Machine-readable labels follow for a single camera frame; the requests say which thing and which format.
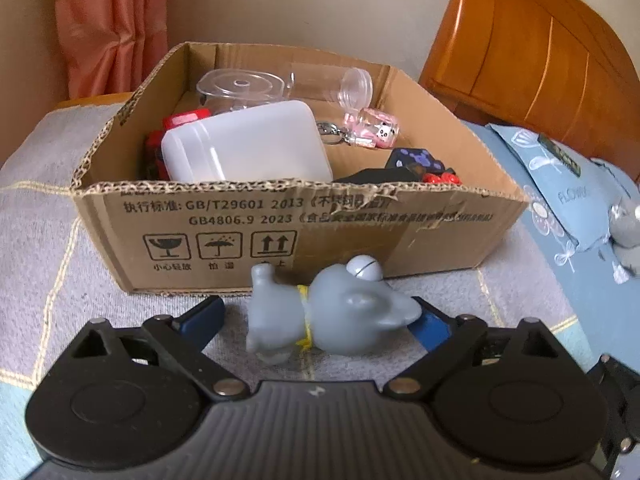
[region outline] yellow string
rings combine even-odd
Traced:
[[[302,299],[302,306],[305,309],[305,338],[296,342],[297,346],[302,347],[301,352],[307,352],[313,347],[313,339],[311,338],[311,323],[309,323],[308,315],[306,314],[306,297],[309,294],[309,288],[306,285],[299,285],[298,291],[300,292],[300,298]]]

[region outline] wooden headboard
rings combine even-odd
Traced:
[[[580,0],[450,0],[420,84],[461,118],[524,126],[640,178],[638,74]]]

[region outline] pink keychain charm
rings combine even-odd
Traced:
[[[398,138],[398,119],[375,108],[363,108],[357,115],[347,113],[344,124],[348,133],[346,141],[366,148],[392,148]]]

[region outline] torn cardboard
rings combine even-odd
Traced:
[[[397,146],[427,148],[464,186],[353,186],[278,182],[183,184],[137,180],[143,141],[163,117],[197,106],[194,87],[214,68],[276,72],[283,63],[365,68],[373,105],[398,116]],[[318,120],[340,110],[308,102]],[[340,178],[383,167],[387,150],[327,146]],[[235,292],[271,262],[308,283],[323,267],[371,254],[386,277],[478,265],[526,206],[482,142],[403,72],[286,46],[187,43],[174,48],[105,126],[72,181],[78,211],[127,292]]]

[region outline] red object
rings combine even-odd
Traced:
[[[422,181],[425,184],[442,184],[443,182],[439,176],[434,175],[433,173],[425,173],[422,176]]]
[[[209,109],[198,108],[197,110],[192,110],[190,112],[183,112],[181,114],[175,114],[169,117],[165,117],[162,120],[162,126],[164,126],[165,131],[168,131],[171,128],[180,126],[181,124],[193,123],[193,121],[199,121],[200,119],[204,119],[205,117],[211,117],[211,112],[209,112]]]
[[[149,180],[169,180],[164,161],[162,160],[162,138],[164,132],[156,130],[145,139],[145,171]]]
[[[460,182],[460,179],[455,176],[453,173],[443,173],[440,176],[441,180],[447,184],[455,184],[456,186],[459,186],[460,184],[462,184],[462,182]]]

